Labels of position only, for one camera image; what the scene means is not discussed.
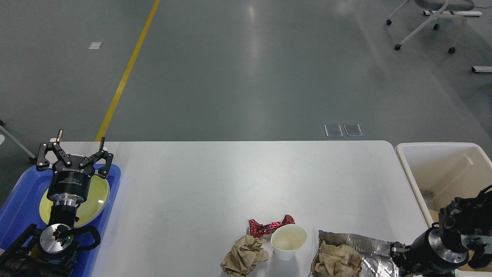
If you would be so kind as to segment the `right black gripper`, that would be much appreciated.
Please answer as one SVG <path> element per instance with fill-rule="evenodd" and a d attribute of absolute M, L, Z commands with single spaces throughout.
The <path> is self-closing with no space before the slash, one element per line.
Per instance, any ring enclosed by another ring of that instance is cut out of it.
<path fill-rule="evenodd" d="M 455 275 L 454 271 L 469 261 L 469 252 L 448 249 L 439 228 L 429 228 L 409 247 L 392 242 L 390 257 L 399 269 L 399 276 Z"/>

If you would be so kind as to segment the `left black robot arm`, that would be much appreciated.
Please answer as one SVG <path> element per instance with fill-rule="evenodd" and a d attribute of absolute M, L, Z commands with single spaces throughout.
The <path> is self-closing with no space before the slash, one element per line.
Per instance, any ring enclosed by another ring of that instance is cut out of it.
<path fill-rule="evenodd" d="M 93 179 L 108 177 L 114 158 L 105 147 L 90 156 L 66 153 L 57 137 L 41 143 L 36 157 L 38 172 L 50 171 L 45 199 L 51 203 L 46 226 L 29 224 L 1 254 L 2 277 L 68 277 L 80 254 L 101 243 L 101 233 L 89 224 L 77 226 L 79 208 L 91 200 Z"/>

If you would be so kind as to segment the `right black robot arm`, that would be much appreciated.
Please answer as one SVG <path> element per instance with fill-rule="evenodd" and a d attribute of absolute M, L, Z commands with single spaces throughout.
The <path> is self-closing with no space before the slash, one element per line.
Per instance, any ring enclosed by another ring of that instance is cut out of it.
<path fill-rule="evenodd" d="M 440 209 L 438 221 L 412 244 L 391 244 L 390 255 L 399 276 L 453 277 L 464 265 L 487 267 L 492 259 L 491 215 L 491 186 L 473 198 L 454 198 Z"/>

